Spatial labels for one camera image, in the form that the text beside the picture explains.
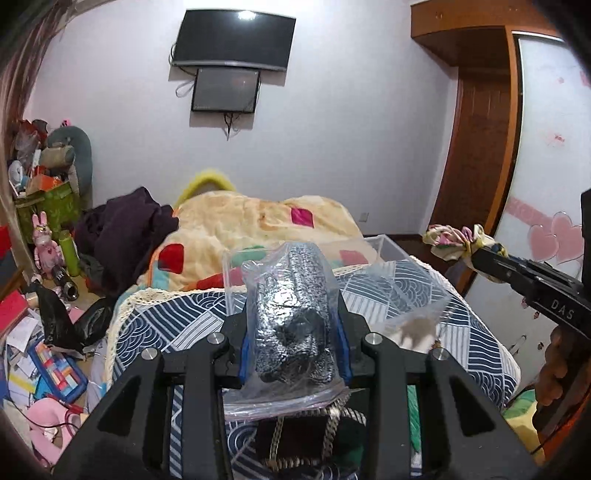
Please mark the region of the person's right hand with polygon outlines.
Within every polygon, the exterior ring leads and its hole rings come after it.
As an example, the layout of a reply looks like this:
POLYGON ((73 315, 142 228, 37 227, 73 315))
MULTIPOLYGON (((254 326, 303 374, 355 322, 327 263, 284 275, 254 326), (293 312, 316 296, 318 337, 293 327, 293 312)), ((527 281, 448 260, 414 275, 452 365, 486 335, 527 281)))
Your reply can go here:
POLYGON ((564 329, 557 326, 551 333, 550 344, 545 351, 545 363, 535 383, 536 400, 539 406, 547 407, 563 394, 560 380, 568 373, 567 348, 563 341, 564 329))

